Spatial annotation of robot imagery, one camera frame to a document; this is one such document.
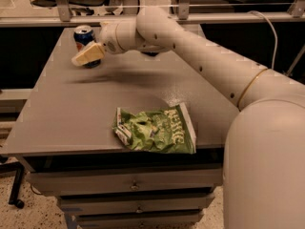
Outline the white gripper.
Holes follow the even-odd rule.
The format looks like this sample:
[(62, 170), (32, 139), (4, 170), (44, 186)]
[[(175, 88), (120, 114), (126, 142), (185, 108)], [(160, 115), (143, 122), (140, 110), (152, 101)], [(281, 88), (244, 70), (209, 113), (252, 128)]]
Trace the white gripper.
[(124, 52), (119, 45), (116, 35), (118, 24), (114, 22), (101, 22), (100, 26), (101, 31), (99, 33), (99, 39), (103, 45), (101, 43), (90, 42), (71, 59), (73, 65), (80, 67), (93, 61), (103, 59), (105, 51), (112, 54)]

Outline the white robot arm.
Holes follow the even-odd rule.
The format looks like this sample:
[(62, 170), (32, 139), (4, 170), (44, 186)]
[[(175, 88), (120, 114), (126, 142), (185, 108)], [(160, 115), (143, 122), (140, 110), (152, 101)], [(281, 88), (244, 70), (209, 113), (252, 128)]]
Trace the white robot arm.
[(72, 62), (145, 45), (175, 52), (240, 111), (225, 143), (225, 229), (305, 229), (305, 86), (187, 31), (158, 7), (106, 24)]

